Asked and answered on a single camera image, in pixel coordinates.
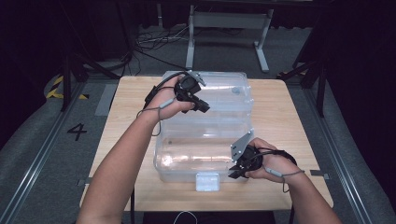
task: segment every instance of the forearm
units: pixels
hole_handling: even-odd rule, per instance
[[[291,176],[290,197],[299,223],[341,223],[305,174]]]
[[[154,111],[141,114],[106,155],[92,178],[78,221],[120,223],[157,118]]]

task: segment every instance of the black curtain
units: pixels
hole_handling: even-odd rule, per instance
[[[325,53],[328,80],[361,155],[396,210],[396,5],[336,1],[322,15],[300,62]]]
[[[0,148],[46,102],[44,87],[59,71],[57,36],[35,1],[0,2]]]

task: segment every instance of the yellow tape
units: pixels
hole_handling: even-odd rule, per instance
[[[47,98],[59,98],[63,99],[64,95],[62,93],[57,93],[56,91],[58,90],[59,85],[61,82],[64,80],[64,76],[59,75],[58,78],[53,82],[52,87],[49,90],[49,93],[47,94]],[[81,94],[78,99],[80,100],[88,100],[90,98],[89,94]]]

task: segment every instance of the person's right hand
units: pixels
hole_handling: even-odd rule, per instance
[[[255,147],[255,148],[260,148],[260,147],[266,147],[270,148],[272,150],[277,150],[276,147],[273,145],[269,144],[268,142],[260,139],[260,138],[254,138],[249,142],[249,145]],[[268,149],[259,149],[260,152],[265,152],[269,151]],[[264,167],[271,168],[273,170],[276,170],[280,172],[283,175],[286,174],[292,174],[295,172],[300,171],[300,168],[298,168],[296,165],[294,165],[291,161],[286,159],[283,156],[280,155],[264,155],[262,158],[262,168],[255,170],[255,171],[249,171],[245,173],[246,177],[251,177],[251,178],[265,178],[274,182],[278,183],[283,183],[283,178],[272,175],[268,173],[267,171],[264,170]]]

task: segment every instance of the hand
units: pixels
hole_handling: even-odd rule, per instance
[[[260,148],[260,147],[266,147],[270,148],[272,150],[277,150],[276,147],[273,145],[269,144],[268,142],[260,139],[260,138],[254,138],[249,142],[249,145],[255,147],[255,148]],[[269,151],[268,149],[259,149],[260,152],[265,152]],[[273,170],[276,170],[280,172],[281,174],[292,174],[295,172],[300,171],[300,168],[298,168],[296,165],[294,165],[291,161],[286,159],[283,156],[280,155],[264,155],[263,160],[262,160],[262,165],[263,167],[268,167]],[[260,168],[255,171],[249,171],[245,173],[246,177],[251,177],[251,178],[265,178],[277,183],[283,183],[283,178],[272,175],[265,171],[263,168]]]
[[[176,99],[174,87],[177,81],[181,78],[182,76],[173,77],[169,81],[165,82],[160,87],[160,90],[151,100],[146,109],[159,107],[161,104],[167,102],[168,100],[174,99],[174,101],[170,105],[161,109],[160,113],[158,113],[157,110],[146,110],[145,113],[149,111],[155,111],[155,113],[157,113],[157,116],[158,114],[160,115],[158,119],[161,120],[172,118],[177,112],[180,112],[182,110],[193,109],[194,104],[192,102],[181,102]]]

